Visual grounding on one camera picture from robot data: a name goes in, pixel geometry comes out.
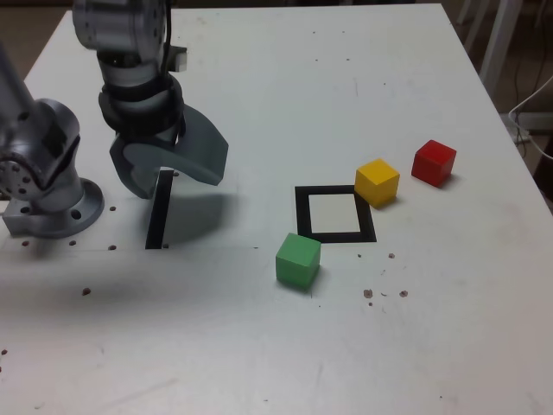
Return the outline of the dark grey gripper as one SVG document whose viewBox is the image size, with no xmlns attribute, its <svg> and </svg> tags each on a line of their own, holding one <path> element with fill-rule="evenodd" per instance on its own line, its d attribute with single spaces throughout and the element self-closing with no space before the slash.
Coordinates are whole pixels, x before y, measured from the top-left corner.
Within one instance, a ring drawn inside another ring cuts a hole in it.
<svg viewBox="0 0 553 415">
<path fill-rule="evenodd" d="M 164 131 L 143 134 L 112 126 L 116 138 L 111 160 L 122 184 L 141 199 L 155 193 L 160 167 L 176 169 L 197 182 L 218 186 L 222 181 L 229 144 L 215 125 L 191 106 L 183 111 L 185 131 L 171 125 Z"/>
</svg>

